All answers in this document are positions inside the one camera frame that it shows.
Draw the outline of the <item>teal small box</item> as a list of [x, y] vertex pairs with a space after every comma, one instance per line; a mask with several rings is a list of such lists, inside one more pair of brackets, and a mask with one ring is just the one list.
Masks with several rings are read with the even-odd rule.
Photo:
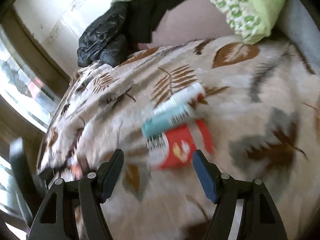
[[199, 115], [187, 103], [155, 114], [142, 124], [142, 135], [149, 138], [196, 119]]

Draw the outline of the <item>red white snack packet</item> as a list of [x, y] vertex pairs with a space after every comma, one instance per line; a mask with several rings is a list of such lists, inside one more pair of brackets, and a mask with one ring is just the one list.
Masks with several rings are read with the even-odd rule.
[[214, 153], [213, 137], [204, 120], [197, 119], [147, 139], [147, 164], [151, 170], [188, 165], [193, 153]]

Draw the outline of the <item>stained glass window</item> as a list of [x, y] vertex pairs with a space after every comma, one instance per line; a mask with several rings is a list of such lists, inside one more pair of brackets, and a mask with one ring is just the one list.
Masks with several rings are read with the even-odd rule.
[[21, 58], [1, 28], [1, 96], [13, 109], [46, 133], [60, 98]]

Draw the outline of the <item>black puffy jacket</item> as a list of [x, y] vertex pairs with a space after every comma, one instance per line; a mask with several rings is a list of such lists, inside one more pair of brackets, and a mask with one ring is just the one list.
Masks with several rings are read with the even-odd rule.
[[79, 38], [78, 66], [87, 67], [95, 61], [116, 67], [137, 48], [127, 26], [129, 5], [114, 3], [92, 22]]

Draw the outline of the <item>grey blue pillow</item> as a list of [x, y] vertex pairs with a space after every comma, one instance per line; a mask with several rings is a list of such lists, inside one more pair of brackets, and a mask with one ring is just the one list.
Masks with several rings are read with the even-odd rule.
[[300, 0], [286, 0], [276, 26], [290, 38], [319, 73], [319, 30]]

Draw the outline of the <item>white red tube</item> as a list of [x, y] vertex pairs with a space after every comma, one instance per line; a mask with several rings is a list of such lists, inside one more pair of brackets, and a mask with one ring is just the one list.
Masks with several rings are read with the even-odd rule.
[[154, 114], [159, 114], [184, 103], [194, 103], [203, 99], [206, 96], [206, 91], [200, 83], [193, 83], [170, 96], [167, 100], [160, 103], [153, 111]]

